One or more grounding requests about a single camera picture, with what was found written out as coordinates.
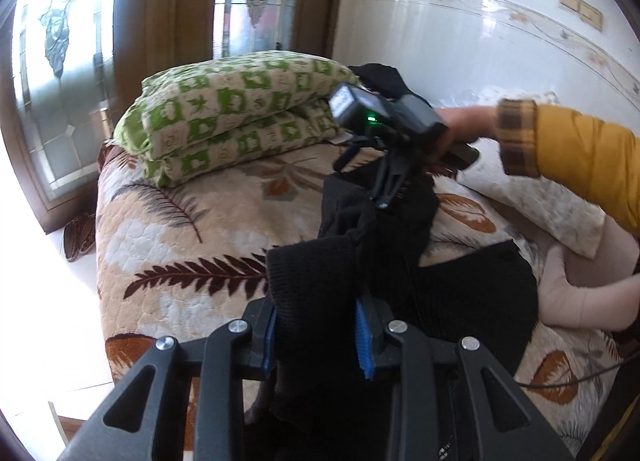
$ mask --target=hand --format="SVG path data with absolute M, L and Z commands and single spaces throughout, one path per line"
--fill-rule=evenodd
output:
M 440 137 L 435 151 L 430 153 L 432 160 L 440 158 L 454 142 L 472 144 L 478 138 L 495 138 L 495 107 L 450 107 L 435 111 L 449 131 Z

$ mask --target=black knit fabric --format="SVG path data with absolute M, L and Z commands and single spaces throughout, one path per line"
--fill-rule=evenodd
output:
M 276 370 L 246 416 L 249 461 L 377 459 L 391 387 L 364 380 L 354 303 L 364 283 L 427 335 L 478 337 L 514 372 L 537 317 L 536 283 L 509 242 L 418 267 L 438 206 L 418 174 L 389 210 L 367 197 L 379 162 L 327 178 L 318 239 L 270 250 Z
M 513 241 L 418 268 L 416 284 L 415 303 L 392 308 L 395 317 L 448 342 L 475 336 L 515 374 L 538 321 L 538 291 Z
M 349 66 L 349 69 L 360 79 L 362 85 L 371 91 L 380 93 L 385 98 L 397 100 L 410 94 L 418 97 L 427 105 L 429 104 L 406 86 L 404 79 L 395 67 L 383 64 L 365 64 L 364 66 Z

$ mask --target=floor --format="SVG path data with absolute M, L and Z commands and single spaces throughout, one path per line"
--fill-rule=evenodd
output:
M 44 234 L 1 139 L 0 181 L 0 409 L 44 461 L 60 453 L 43 429 L 54 426 L 42 418 L 47 402 L 58 415 L 87 419 L 113 387 L 95 252 L 66 262 L 62 230 Z

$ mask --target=pillow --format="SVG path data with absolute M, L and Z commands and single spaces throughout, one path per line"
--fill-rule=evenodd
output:
M 142 96 L 114 131 L 129 154 L 157 160 L 247 123 L 357 83 L 318 56 L 264 51 L 178 66 L 142 82 Z
M 142 159 L 145 176 L 158 186 L 177 186 L 200 174 L 292 151 L 336 136 L 325 99 L 250 122 L 160 160 Z
M 481 138 L 471 144 L 480 158 L 458 173 L 458 182 L 510 206 L 582 257 L 596 256 L 604 232 L 602 208 L 547 178 L 507 176 L 498 142 Z

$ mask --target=cable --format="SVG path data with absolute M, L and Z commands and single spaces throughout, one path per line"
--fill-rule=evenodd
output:
M 610 367 L 607 367 L 606 369 L 603 369 L 601 371 L 598 371 L 596 373 L 592 373 L 589 376 L 585 376 L 584 378 L 578 378 L 577 380 L 574 381 L 566 381 L 565 383 L 552 383 L 549 385 L 534 385 L 531 383 L 520 383 L 519 381 L 517 381 L 516 383 L 521 386 L 523 389 L 534 389 L 534 390 L 544 390 L 544 389 L 561 389 L 562 387 L 569 387 L 571 385 L 578 385 L 578 383 L 583 383 L 584 381 L 589 381 L 589 380 L 593 380 L 593 378 L 597 378 L 599 376 L 602 376 L 610 371 L 613 371 L 614 369 L 617 369 L 618 367 L 621 367 L 622 365 L 628 364 L 631 360 L 635 360 L 636 358 L 640 357 L 640 351 L 636 351 L 635 353 L 633 353 L 631 356 L 629 356 L 628 358 L 625 358 L 622 362 L 618 362 L 617 364 L 614 364 Z

